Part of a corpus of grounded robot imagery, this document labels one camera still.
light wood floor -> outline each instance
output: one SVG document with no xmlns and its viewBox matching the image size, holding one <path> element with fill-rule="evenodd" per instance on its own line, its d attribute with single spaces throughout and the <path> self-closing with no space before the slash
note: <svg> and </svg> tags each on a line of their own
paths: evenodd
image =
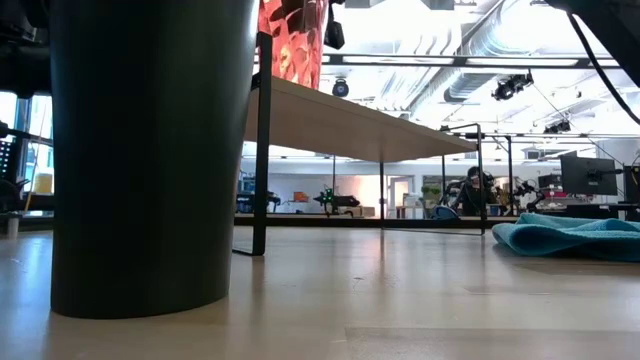
<svg viewBox="0 0 640 360">
<path fill-rule="evenodd" d="M 640 265 L 490 235 L 274 228 L 265 258 L 233 255 L 227 299 L 121 321 L 49 312 L 51 241 L 0 241 L 2 360 L 640 358 Z"/>
</svg>

black monitor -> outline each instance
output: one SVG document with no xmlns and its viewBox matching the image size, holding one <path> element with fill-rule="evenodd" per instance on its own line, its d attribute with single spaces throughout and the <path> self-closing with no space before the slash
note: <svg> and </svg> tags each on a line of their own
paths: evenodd
<svg viewBox="0 0 640 360">
<path fill-rule="evenodd" d="M 616 164 L 613 160 L 561 156 L 560 164 L 565 193 L 618 195 Z"/>
</svg>

blue cloth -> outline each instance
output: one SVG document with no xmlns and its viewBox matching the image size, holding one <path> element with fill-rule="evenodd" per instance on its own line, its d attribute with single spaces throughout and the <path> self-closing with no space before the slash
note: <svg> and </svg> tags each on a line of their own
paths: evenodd
<svg viewBox="0 0 640 360">
<path fill-rule="evenodd" d="M 613 261 L 640 262 L 640 223 L 522 214 L 516 224 L 493 227 L 498 243 L 525 256 L 575 250 Z"/>
</svg>

red patterned object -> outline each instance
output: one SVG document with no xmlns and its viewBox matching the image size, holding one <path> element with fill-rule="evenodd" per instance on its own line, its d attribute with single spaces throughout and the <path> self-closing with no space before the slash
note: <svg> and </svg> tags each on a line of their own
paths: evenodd
<svg viewBox="0 0 640 360">
<path fill-rule="evenodd" d="M 329 0 L 260 0 L 258 30 L 273 36 L 273 75 L 318 89 Z"/>
</svg>

ceiling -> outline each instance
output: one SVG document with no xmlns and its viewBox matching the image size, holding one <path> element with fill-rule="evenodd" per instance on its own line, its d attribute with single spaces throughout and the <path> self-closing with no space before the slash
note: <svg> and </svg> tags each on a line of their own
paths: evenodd
<svg viewBox="0 0 640 360">
<path fill-rule="evenodd" d="M 531 0 L 464 3 L 454 11 L 430 10 L 422 0 L 384 0 L 364 9 L 336 7 L 347 43 L 340 51 L 325 48 L 325 54 L 585 56 L 562 11 Z M 596 55 L 610 57 L 588 28 L 583 29 Z M 479 122 L 484 131 L 542 133 L 545 126 L 568 118 L 575 133 L 640 134 L 594 70 L 535 69 L 535 86 L 508 101 L 491 97 L 498 79 L 522 72 L 325 65 L 320 91 L 330 93 L 335 80 L 344 78 L 348 100 L 431 128 Z M 607 73 L 637 108 L 634 83 L 622 70 Z"/>
</svg>

